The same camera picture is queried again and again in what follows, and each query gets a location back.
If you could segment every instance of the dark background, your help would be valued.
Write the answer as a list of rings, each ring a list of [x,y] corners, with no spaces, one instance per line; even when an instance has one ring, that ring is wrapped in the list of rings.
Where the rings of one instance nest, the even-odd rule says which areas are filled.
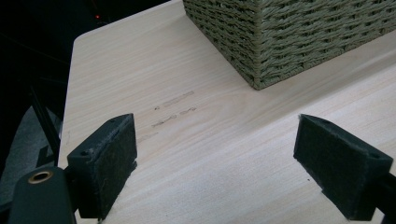
[[[73,42],[168,0],[0,0],[0,177],[34,87],[63,119]]]

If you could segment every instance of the wooden table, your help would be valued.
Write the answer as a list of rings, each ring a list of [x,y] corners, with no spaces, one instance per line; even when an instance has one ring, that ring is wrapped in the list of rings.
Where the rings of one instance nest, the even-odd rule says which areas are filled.
[[[60,165],[106,120],[134,113],[138,167],[105,223],[348,223],[292,157],[298,115],[396,158],[395,39],[255,91],[180,1],[109,24],[75,42]]]

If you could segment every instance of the black rubber pad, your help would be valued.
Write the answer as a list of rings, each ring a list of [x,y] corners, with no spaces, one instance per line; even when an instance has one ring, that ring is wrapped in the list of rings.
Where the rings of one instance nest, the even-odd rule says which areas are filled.
[[[105,219],[136,167],[134,116],[107,121],[67,156],[81,217]]]
[[[393,159],[337,125],[300,116],[294,158],[351,220],[371,220],[370,186],[389,173]]]

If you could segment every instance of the woven texture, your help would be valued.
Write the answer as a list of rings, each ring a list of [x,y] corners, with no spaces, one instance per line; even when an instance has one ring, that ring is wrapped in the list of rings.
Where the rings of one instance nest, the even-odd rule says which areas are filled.
[[[261,90],[396,29],[396,0],[183,0],[190,19]]]

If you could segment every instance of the floor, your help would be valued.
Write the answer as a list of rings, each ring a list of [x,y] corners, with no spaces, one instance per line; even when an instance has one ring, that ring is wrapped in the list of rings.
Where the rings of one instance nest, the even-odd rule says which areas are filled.
[[[61,121],[50,111],[49,115],[59,132]],[[6,170],[0,181],[0,204],[12,201],[15,184],[22,176],[40,167],[53,166],[53,162],[49,162],[36,167],[38,154],[42,148],[47,148],[48,155],[51,154],[35,111],[30,107],[21,121],[7,158]]]

